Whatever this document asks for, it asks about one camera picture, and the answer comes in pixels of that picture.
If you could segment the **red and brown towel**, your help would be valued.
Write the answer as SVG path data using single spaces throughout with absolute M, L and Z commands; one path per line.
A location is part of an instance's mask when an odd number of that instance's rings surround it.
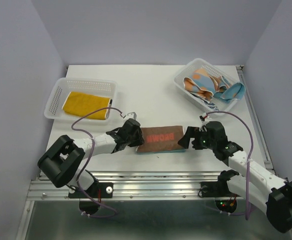
M 137 154 L 178 153 L 185 149 L 178 144 L 184 136 L 181 125 L 142 127 L 144 143 L 136 148 Z

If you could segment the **orange and blue spotted towel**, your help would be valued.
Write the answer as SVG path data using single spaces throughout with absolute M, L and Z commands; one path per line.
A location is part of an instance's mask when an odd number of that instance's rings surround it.
M 186 91 L 208 102 L 216 93 L 223 93 L 232 85 L 223 75 L 219 77 L 210 75 L 204 68 L 195 70 L 183 79 Z

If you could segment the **yellow and blue towel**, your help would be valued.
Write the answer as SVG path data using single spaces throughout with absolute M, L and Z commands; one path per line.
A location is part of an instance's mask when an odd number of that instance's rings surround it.
M 109 97 L 72 91 L 66 98 L 62 110 L 68 115 L 83 117 L 99 109 L 110 107 L 112 101 Z

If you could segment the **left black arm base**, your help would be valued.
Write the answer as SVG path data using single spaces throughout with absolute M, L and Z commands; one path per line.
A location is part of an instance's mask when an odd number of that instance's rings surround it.
M 103 200 L 113 198 L 112 182 L 94 182 L 87 190 L 80 190 L 79 187 L 72 187 L 68 191 L 68 198 L 79 200 L 78 207 L 82 216 L 88 218 L 110 218 L 118 214 L 113 207 L 103 203 Z M 109 215 L 99 215 L 101 209 L 109 210 Z

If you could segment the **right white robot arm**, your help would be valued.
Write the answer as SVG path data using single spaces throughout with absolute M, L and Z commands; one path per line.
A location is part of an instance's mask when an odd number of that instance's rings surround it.
M 178 144 L 184 149 L 212 150 L 214 156 L 229 167 L 219 174 L 217 181 L 202 181 L 199 197 L 237 195 L 262 211 L 277 231 L 286 233 L 292 229 L 292 181 L 276 176 L 249 159 L 241 146 L 228 139 L 221 122 L 189 126 Z

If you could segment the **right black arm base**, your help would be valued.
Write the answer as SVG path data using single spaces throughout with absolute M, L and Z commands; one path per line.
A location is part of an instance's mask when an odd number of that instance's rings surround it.
M 203 181 L 197 195 L 202 199 L 213 198 L 215 208 L 209 209 L 217 211 L 220 214 L 228 216 L 243 216 L 244 212 L 237 212 L 236 193 L 229 191 L 228 187 L 218 183 L 217 181 Z

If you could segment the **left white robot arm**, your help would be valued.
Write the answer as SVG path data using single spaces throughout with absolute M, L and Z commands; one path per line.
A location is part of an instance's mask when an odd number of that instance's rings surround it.
M 37 166 L 56 188 L 70 186 L 86 197 L 92 197 L 97 193 L 98 181 L 84 167 L 80 168 L 81 162 L 143 143 L 140 123 L 129 118 L 123 126 L 95 137 L 72 139 L 68 135 L 60 136 L 38 160 Z

